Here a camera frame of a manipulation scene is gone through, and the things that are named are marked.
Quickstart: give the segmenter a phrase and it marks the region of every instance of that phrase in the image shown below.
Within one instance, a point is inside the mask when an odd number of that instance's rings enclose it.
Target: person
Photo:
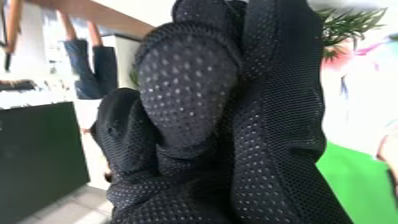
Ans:
[[[321,20],[305,0],[177,0],[99,105],[112,223],[351,223],[325,151]]]
[[[76,38],[76,32],[67,15],[57,11],[57,17],[65,30],[65,52],[71,60],[73,72],[78,74],[74,83],[78,99],[101,99],[117,89],[117,62],[112,47],[103,46],[96,24],[89,21],[89,36],[92,42],[92,65],[89,66],[87,41]]]

